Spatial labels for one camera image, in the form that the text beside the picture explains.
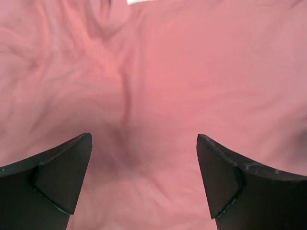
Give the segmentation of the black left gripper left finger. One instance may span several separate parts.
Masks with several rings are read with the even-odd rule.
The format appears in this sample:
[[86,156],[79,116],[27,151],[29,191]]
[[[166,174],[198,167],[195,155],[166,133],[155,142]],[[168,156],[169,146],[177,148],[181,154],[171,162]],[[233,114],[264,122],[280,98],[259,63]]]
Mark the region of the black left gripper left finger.
[[81,134],[0,169],[2,230],[64,230],[74,214],[92,152]]

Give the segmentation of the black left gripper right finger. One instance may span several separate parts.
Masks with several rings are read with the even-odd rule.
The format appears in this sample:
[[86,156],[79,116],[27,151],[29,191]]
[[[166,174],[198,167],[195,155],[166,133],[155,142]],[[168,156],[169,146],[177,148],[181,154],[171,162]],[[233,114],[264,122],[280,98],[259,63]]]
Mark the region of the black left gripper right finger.
[[307,178],[238,154],[207,135],[197,157],[211,218],[219,230],[305,230]]

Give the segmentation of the pink red t-shirt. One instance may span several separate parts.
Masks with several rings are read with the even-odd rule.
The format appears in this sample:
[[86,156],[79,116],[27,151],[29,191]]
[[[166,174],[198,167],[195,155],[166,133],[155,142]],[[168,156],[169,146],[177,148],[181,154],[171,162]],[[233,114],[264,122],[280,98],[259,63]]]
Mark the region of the pink red t-shirt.
[[85,132],[70,230],[215,229],[198,134],[307,172],[306,1],[1,1],[1,165]]

